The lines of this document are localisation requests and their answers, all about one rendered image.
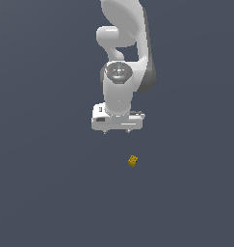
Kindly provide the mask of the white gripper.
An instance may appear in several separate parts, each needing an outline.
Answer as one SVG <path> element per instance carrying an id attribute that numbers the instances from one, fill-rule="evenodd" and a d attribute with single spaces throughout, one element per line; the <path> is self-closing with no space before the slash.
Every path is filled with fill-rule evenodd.
<path id="1" fill-rule="evenodd" d="M 105 110 L 105 103 L 98 103 L 93 106 L 91 117 L 91 128 L 101 130 L 107 134 L 109 130 L 123 129 L 130 133 L 134 129 L 143 127 L 145 113 L 142 111 L 130 111 L 126 115 L 116 116 L 108 114 Z"/>

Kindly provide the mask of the small yellow block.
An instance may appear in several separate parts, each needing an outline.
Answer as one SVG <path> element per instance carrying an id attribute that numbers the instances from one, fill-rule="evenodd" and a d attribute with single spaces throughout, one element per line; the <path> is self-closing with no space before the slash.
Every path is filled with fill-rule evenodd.
<path id="1" fill-rule="evenodd" d="M 128 164 L 132 167 L 134 167 L 136 165 L 138 161 L 138 157 L 135 155 L 131 155 L 130 158 L 128 159 Z"/>

